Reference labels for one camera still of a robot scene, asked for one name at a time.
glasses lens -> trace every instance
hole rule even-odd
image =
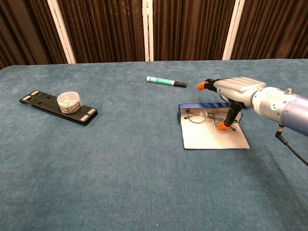
[[[226,112],[216,112],[214,116],[214,123],[215,126],[218,127],[219,124],[221,124],[223,121],[225,121],[227,118]]]
[[[188,113],[189,120],[193,123],[200,124],[207,118],[207,110],[204,108],[192,108]]]

black plastic stand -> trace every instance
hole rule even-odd
[[[61,112],[57,97],[35,90],[19,100],[21,103],[28,103],[35,109],[67,119],[74,123],[86,126],[98,114],[97,109],[82,105],[76,113],[64,114]]]

robotic arm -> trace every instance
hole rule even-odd
[[[254,110],[270,120],[308,136],[308,99],[293,94],[292,89],[286,91],[266,87],[266,83],[247,77],[226,79],[207,79],[200,83],[198,90],[212,90],[229,101],[230,110],[226,120],[218,129],[231,128],[235,117],[243,107]]]

container lid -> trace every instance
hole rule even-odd
[[[75,91],[67,91],[57,97],[58,104],[61,106],[70,106],[80,100],[79,94]]]

clear plastic container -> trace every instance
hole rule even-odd
[[[61,112],[65,114],[72,114],[82,107],[79,94],[75,91],[64,92],[57,97]]]

